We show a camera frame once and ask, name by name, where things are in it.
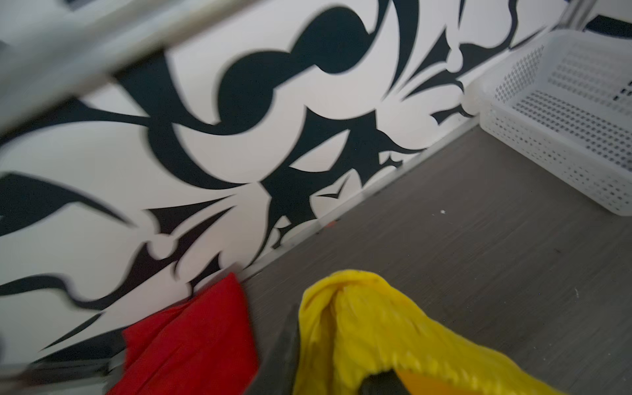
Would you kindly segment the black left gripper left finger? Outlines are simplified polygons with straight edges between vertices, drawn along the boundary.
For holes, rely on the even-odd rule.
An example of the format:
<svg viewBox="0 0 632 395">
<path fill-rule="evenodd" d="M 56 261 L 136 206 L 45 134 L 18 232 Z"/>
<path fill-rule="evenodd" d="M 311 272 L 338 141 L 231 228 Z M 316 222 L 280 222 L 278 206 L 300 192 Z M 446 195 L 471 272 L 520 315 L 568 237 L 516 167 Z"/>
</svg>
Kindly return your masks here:
<svg viewBox="0 0 632 395">
<path fill-rule="evenodd" d="M 293 394 L 301 351 L 298 315 L 299 306 L 293 305 L 245 394 Z"/>
</svg>

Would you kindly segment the yellow shorts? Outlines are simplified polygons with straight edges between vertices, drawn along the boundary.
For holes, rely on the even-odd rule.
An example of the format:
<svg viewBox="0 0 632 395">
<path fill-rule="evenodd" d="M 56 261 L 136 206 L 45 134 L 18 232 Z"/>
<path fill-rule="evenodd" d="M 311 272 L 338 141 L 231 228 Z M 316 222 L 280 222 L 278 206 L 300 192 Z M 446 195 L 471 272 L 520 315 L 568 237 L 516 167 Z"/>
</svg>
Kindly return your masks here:
<svg viewBox="0 0 632 395">
<path fill-rule="evenodd" d="M 382 374 L 406 394 L 557 394 L 506 355 L 431 319 L 381 276 L 333 273 L 304 291 L 295 394 L 358 394 Z"/>
</svg>

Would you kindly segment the red shorts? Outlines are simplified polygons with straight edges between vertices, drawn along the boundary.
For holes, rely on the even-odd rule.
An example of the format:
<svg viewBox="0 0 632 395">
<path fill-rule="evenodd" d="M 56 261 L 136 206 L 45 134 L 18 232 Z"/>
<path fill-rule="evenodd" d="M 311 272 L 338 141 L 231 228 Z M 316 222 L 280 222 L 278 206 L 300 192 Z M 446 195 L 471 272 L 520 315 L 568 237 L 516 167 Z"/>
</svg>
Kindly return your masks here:
<svg viewBox="0 0 632 395">
<path fill-rule="evenodd" d="M 242 394 L 258 371 L 247 300 L 231 273 L 125 329 L 112 394 Z"/>
</svg>

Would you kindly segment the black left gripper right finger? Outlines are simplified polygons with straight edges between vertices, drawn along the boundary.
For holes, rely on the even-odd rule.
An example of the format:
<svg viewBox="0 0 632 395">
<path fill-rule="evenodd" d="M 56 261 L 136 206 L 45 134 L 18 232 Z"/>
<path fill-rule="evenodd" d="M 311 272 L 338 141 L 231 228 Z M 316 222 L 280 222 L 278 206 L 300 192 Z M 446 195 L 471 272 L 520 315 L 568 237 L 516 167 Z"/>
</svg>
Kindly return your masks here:
<svg viewBox="0 0 632 395">
<path fill-rule="evenodd" d="M 360 395 L 410 395 L 394 370 L 370 375 L 363 380 Z"/>
</svg>

